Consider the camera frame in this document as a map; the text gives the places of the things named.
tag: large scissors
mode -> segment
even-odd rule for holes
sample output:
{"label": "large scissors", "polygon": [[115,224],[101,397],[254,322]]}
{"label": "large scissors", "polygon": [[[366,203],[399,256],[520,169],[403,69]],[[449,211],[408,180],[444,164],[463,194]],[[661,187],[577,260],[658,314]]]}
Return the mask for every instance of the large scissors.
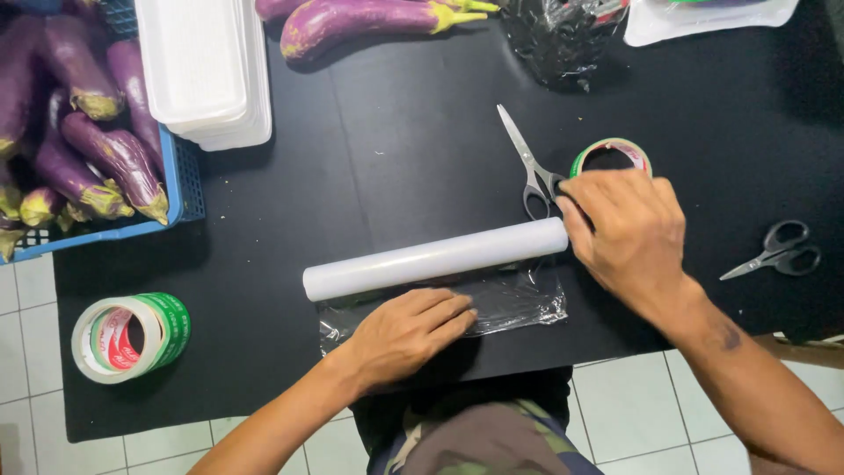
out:
{"label": "large scissors", "polygon": [[[525,142],[522,134],[519,133],[519,129],[516,128],[516,124],[513,123],[513,119],[510,118],[510,114],[507,113],[507,110],[505,110],[504,106],[501,104],[498,105],[498,113],[501,115],[501,120],[504,122],[504,128],[507,129],[507,133],[510,135],[510,140],[513,141],[513,144],[516,146],[516,151],[519,152],[519,156],[522,158],[525,170],[527,170],[528,181],[527,185],[525,185],[524,193],[522,193],[522,202],[524,203],[525,211],[527,212],[527,215],[530,216],[530,219],[534,221],[543,219],[534,216],[530,212],[530,208],[528,208],[528,198],[535,196],[542,201],[543,205],[545,205],[545,217],[547,218],[551,216],[551,206],[554,205],[554,192],[556,190],[557,183],[565,180],[565,177],[549,172],[548,170],[540,167],[536,162],[536,159],[533,158],[533,154],[530,152],[528,144]],[[537,175],[539,175],[542,183],[544,183],[545,189],[547,189],[548,193],[551,194],[550,198],[545,196],[542,189],[539,187],[539,182],[536,181]]]}
{"label": "large scissors", "polygon": [[[781,241],[777,234],[785,227],[796,227],[799,230],[799,235]],[[762,247],[765,249],[762,254],[756,259],[751,259],[739,267],[730,270],[728,273],[721,276],[722,281],[732,279],[733,277],[743,276],[752,270],[773,265],[774,269],[783,274],[790,276],[805,276],[820,264],[820,249],[816,246],[800,246],[798,244],[809,239],[809,227],[802,221],[782,221],[771,227],[765,239],[762,241]],[[794,262],[800,258],[803,262],[809,262],[807,265],[799,267],[794,266]]]}

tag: scissor blade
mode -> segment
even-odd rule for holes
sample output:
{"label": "scissor blade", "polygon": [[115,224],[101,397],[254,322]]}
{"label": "scissor blade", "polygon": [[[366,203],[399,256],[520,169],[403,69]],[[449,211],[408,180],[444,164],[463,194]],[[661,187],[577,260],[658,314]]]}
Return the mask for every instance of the scissor blade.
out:
{"label": "scissor blade", "polygon": [[755,264],[755,261],[758,259],[752,259],[744,264],[741,264],[739,267],[736,267],[733,270],[730,270],[728,273],[724,274],[723,276],[719,277],[719,281],[726,281],[727,279],[732,279],[733,277],[743,276],[752,270],[756,270],[760,268],[759,264]]}
{"label": "scissor blade", "polygon": [[513,144],[516,146],[516,151],[519,152],[519,156],[522,158],[522,161],[525,162],[527,167],[533,168],[533,164],[536,163],[536,160],[533,158],[533,154],[528,148],[528,143],[525,142],[525,139],[516,127],[513,119],[510,118],[510,114],[507,113],[507,110],[501,104],[498,105],[498,113],[501,115],[501,121],[504,123],[504,128],[507,129],[507,133],[510,135],[510,140],[512,140]]}

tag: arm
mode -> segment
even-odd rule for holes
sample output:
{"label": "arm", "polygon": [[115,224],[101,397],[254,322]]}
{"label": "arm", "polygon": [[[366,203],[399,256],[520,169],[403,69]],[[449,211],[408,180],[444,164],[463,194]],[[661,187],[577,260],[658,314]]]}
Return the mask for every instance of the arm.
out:
{"label": "arm", "polygon": [[560,188],[595,228],[570,199],[557,200],[577,258],[680,350],[744,444],[812,472],[844,473],[844,426],[683,272],[685,218],[668,180],[586,172]]}
{"label": "arm", "polygon": [[189,475],[278,473],[344,407],[377,385],[410,376],[459,338],[475,321],[471,302],[447,289],[419,289],[384,303],[293,387],[226,435]]}

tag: adhesive tape roll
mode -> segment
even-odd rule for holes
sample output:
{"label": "adhesive tape roll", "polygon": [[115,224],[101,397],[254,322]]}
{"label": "adhesive tape roll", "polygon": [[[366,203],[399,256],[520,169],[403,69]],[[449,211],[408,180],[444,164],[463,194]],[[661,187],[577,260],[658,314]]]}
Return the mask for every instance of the adhesive tape roll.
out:
{"label": "adhesive tape roll", "polygon": [[647,154],[644,150],[639,148],[639,145],[625,139],[603,139],[589,145],[584,151],[580,153],[571,165],[571,173],[569,178],[574,178],[583,173],[583,164],[586,162],[589,154],[599,149],[615,149],[623,152],[633,162],[633,167],[647,172],[648,177],[653,177],[653,170],[651,169],[651,161],[648,160]]}
{"label": "adhesive tape roll", "polygon": [[[143,349],[129,343],[129,321],[143,329]],[[179,299],[163,292],[107,298],[88,307],[73,327],[76,366],[104,385],[137,378],[175,360],[191,336],[191,321]]]}

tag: hand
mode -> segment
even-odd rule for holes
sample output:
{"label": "hand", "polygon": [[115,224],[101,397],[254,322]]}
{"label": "hand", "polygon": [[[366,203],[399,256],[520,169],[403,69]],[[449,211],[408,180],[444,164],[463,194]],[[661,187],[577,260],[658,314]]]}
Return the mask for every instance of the hand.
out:
{"label": "hand", "polygon": [[412,290],[376,308],[329,356],[353,365],[363,391],[410,376],[474,324],[471,303],[448,289]]}
{"label": "hand", "polygon": [[628,307],[662,328],[699,288],[683,272],[685,216],[671,183],[641,170],[585,172],[560,183],[595,226],[592,233],[571,199],[559,197],[575,256]]}

